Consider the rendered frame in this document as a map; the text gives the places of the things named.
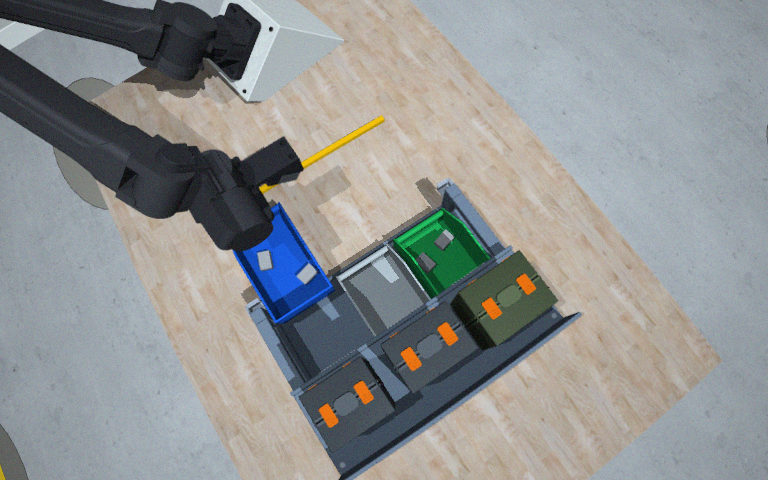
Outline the green open bin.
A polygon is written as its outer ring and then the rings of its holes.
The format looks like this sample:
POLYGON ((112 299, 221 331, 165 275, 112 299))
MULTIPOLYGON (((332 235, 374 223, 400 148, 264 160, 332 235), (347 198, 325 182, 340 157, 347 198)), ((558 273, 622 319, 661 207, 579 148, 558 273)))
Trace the green open bin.
POLYGON ((431 299, 491 259, 466 225, 445 209, 399 236, 394 247, 431 299), (445 229, 455 237, 441 251, 434 241, 445 229), (436 263, 428 274, 415 260, 422 252, 436 263))

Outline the yellow long thin bar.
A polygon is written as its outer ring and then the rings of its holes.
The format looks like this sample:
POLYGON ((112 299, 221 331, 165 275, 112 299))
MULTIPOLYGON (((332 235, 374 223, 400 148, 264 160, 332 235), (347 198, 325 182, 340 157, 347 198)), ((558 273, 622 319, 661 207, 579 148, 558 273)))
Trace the yellow long thin bar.
MULTIPOLYGON (((339 149, 340 147, 344 146, 345 144, 351 142, 352 140, 356 139, 357 137, 363 135, 364 133, 368 132, 369 130, 375 128, 376 126, 380 125, 381 123, 385 122, 385 119, 381 115, 380 117, 376 118, 375 120, 369 122, 368 124, 362 126, 361 128, 357 129, 356 131, 350 133, 349 135, 345 136, 344 138, 338 140, 337 142, 333 143, 332 145, 328 146, 327 148, 321 150, 320 152, 316 153, 315 155, 311 156, 310 158, 306 159, 305 161, 301 162, 303 165, 303 168, 307 168, 308 166, 312 165, 313 163, 317 162, 318 160, 322 159, 323 157, 329 155, 330 153, 334 152, 335 150, 339 149)), ((266 184, 261 186, 259 189, 264 194, 265 192, 272 189, 274 186, 267 187, 266 184)))

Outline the olive green case with orange latches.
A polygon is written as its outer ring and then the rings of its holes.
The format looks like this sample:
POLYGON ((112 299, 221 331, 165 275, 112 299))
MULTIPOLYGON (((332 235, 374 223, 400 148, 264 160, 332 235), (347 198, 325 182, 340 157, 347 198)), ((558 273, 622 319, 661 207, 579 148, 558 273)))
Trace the olive green case with orange latches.
POLYGON ((460 290, 450 306, 483 351, 500 345, 557 302, 518 250, 460 290))

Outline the grey open bin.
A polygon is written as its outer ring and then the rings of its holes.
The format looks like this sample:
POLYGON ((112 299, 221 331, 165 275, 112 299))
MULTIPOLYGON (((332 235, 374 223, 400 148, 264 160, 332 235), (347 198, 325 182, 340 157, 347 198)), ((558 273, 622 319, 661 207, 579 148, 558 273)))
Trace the grey open bin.
POLYGON ((431 300, 390 246, 343 272, 338 282, 374 337, 431 300))

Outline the dark grey case with orange latches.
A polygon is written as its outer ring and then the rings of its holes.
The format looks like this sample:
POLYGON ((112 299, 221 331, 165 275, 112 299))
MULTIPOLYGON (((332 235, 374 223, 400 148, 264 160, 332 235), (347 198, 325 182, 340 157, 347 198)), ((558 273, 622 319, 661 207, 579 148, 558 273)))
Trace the dark grey case with orange latches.
POLYGON ((383 384, 358 357, 299 396, 331 453, 395 411, 383 384))
POLYGON ((381 344, 414 394, 478 349, 446 301, 381 344))

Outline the blue bin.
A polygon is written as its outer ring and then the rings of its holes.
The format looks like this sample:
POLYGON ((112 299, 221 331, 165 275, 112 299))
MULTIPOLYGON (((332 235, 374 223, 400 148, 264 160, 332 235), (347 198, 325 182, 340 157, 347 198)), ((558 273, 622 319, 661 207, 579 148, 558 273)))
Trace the blue bin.
POLYGON ((233 253, 274 322, 285 324, 336 290, 282 205, 270 209, 275 217, 269 237, 254 248, 233 253), (267 250, 274 269, 260 271, 257 253, 267 250), (304 285, 296 276, 308 263, 318 273, 304 285))

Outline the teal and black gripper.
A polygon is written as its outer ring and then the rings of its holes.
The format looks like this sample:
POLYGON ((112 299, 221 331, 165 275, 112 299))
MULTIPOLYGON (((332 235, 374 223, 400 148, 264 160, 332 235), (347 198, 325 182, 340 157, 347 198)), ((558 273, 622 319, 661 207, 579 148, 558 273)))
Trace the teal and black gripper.
MULTIPOLYGON (((244 178, 244 176, 243 176, 243 178, 244 178)), ((246 180, 245 180, 245 178, 244 178, 244 187, 246 187, 246 180)), ((266 215, 268 216, 269 220, 272 222, 274 220, 275 216, 274 216, 272 210, 270 209, 270 207, 268 206, 268 207, 266 207, 263 210, 266 213, 266 215)))

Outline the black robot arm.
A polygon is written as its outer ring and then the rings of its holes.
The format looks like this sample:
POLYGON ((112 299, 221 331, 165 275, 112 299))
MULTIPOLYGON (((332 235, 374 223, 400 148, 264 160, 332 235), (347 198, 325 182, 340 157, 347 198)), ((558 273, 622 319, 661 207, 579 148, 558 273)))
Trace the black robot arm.
MULTIPOLYGON (((153 10, 104 0, 0 0, 2 19, 126 49, 140 56, 142 66, 179 81, 203 71, 203 57, 230 79, 242 78, 261 23, 235 3, 225 15, 212 18, 193 5, 163 0, 153 10)), ((140 213, 165 219, 189 209, 221 250, 245 251, 267 239, 274 227, 259 186, 297 180, 304 170, 285 137, 242 162, 220 150, 201 153, 197 146, 151 137, 1 44, 0 112, 75 160, 140 213)))

